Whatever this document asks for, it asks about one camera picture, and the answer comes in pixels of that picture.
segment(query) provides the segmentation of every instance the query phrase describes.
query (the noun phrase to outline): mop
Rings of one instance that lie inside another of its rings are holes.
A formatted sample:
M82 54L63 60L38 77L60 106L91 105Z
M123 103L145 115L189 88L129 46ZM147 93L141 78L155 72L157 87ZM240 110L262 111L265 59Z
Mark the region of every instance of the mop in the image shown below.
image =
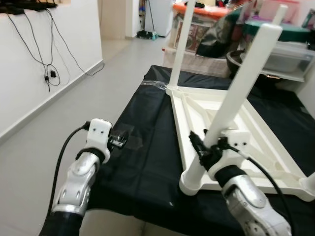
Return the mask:
M149 9L150 9L150 15L151 15L151 21L152 21L152 26L153 26L153 32L148 32L148 31L145 31L144 29L142 31L139 31L137 33L137 37L138 38L144 38L144 39L152 39L152 40L156 40L158 35L155 31L155 28L154 28L154 23L153 23L153 17L152 17L152 11L151 11L151 4L150 4L150 0L148 0L148 3L149 3Z

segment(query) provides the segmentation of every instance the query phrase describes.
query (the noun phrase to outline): clear tape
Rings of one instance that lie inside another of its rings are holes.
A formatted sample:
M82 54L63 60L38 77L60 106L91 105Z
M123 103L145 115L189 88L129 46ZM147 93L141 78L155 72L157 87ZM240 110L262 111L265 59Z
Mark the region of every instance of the clear tape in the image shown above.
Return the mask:
M156 80L144 80L140 85L151 85L157 87L158 89L166 91L167 83Z

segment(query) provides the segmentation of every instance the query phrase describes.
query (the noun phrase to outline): green lid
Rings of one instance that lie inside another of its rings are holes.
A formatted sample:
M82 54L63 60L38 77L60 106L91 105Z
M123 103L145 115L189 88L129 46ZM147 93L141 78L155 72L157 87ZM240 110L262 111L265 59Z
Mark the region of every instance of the green lid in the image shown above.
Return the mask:
M250 34L255 36L259 27L264 23L270 23L267 21L246 21L243 27L244 34ZM308 40L310 30L291 24L281 24L283 31L280 35L279 41L287 42L301 42L304 43Z

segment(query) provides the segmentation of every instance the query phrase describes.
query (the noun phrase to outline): white refrigerator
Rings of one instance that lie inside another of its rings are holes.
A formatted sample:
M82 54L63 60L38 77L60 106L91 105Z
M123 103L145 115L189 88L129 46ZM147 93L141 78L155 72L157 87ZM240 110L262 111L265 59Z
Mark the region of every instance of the white refrigerator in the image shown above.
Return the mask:
M176 0L150 0L155 31L159 36L166 37L172 28L173 4ZM146 1L146 18L144 30L153 32L149 0Z

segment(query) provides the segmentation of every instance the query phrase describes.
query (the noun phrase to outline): white wall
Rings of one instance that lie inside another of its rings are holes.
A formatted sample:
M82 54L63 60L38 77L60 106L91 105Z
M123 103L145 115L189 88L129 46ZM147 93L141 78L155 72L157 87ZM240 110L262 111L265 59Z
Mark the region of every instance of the white wall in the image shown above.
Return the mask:
M70 5L60 5L52 10L59 31L84 70L102 60L96 0L74 0ZM50 22L46 12L26 11L33 25L43 60L50 60ZM39 58L30 27L24 15L11 16L30 50ZM34 61L5 14L0 14L0 136L32 109L54 96L65 86L51 86L51 93L44 81L43 66ZM71 80L83 73L76 66L54 30L54 38ZM69 76L56 49L53 64L58 69L63 84Z
M135 37L141 30L139 0L126 0L126 37Z

